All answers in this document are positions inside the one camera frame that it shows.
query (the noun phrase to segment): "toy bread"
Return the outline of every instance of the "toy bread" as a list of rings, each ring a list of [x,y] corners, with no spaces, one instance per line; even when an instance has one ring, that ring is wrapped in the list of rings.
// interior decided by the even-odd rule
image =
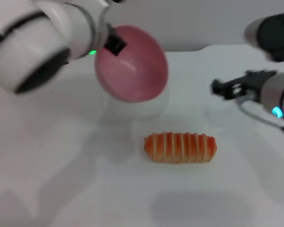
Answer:
[[[154,133],[144,141],[145,152],[158,163],[206,163],[217,150],[214,137],[205,134]]]

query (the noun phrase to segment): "white tabletop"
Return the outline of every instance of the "white tabletop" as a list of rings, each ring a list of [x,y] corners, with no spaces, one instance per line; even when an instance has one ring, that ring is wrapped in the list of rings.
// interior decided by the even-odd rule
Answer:
[[[169,88],[144,104],[110,98],[94,56],[33,94],[0,89],[0,227],[284,227],[284,135],[209,89],[284,63],[245,45],[167,57]],[[155,164],[143,138],[163,131],[214,136],[216,156]]]

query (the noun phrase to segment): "black band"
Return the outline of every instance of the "black band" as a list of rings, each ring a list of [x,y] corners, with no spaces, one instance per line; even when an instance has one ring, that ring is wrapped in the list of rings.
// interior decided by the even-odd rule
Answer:
[[[280,108],[281,108],[282,112],[283,112],[283,101],[284,101],[284,90],[283,90],[283,92],[281,94],[281,98],[280,98]]]
[[[32,91],[50,81],[60,68],[65,64],[70,55],[69,49],[61,49],[52,57],[46,59],[35,71],[28,75],[14,91],[15,94],[23,94]]]
[[[11,35],[14,32],[15,29],[31,22],[32,20],[36,20],[36,19],[39,19],[41,17],[48,18],[48,16],[44,12],[38,11],[38,12],[35,12],[35,13],[28,15],[28,16],[25,16],[25,17],[19,19],[18,21],[14,22],[7,29],[5,29],[5,31],[0,33],[0,43],[2,43],[9,35]]]

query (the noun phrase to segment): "green light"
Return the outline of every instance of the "green light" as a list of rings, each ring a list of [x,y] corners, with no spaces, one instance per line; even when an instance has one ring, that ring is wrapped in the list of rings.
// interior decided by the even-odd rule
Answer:
[[[92,52],[90,52],[89,53],[89,55],[93,55],[93,54],[95,54],[97,51],[92,51]]]

